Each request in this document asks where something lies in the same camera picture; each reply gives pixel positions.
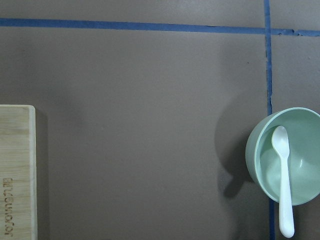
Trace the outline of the green bowl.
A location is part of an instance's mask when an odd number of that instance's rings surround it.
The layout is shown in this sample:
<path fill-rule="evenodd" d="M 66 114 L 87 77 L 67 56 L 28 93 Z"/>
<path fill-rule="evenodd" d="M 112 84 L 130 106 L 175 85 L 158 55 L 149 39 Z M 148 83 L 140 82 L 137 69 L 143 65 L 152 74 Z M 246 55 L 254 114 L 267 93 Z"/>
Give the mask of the green bowl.
<path fill-rule="evenodd" d="M 320 115 L 308 108 L 287 108 L 264 118 L 250 133 L 245 147 L 248 172 L 276 202 L 280 198 L 281 166 L 272 135 L 278 126 L 285 127 L 288 134 L 292 205 L 301 205 L 320 193 Z"/>

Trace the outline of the white plastic spoon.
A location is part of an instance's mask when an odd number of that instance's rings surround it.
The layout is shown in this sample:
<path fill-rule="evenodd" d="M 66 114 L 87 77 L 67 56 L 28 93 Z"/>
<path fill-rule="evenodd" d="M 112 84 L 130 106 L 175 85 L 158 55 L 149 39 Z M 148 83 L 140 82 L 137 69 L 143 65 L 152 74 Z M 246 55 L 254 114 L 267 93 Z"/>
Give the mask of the white plastic spoon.
<path fill-rule="evenodd" d="M 275 128 L 271 144 L 280 159 L 279 229 L 284 237 L 292 238 L 295 234 L 295 226 L 288 168 L 290 145 L 284 126 L 279 125 Z"/>

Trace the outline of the wooden cutting board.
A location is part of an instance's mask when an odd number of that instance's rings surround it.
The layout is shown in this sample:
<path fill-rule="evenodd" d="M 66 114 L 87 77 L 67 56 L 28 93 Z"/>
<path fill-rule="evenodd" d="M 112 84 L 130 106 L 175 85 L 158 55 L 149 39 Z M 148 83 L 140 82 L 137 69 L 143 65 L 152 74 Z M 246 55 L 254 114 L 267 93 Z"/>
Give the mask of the wooden cutting board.
<path fill-rule="evenodd" d="M 36 111 L 0 106 L 0 238 L 36 240 Z"/>

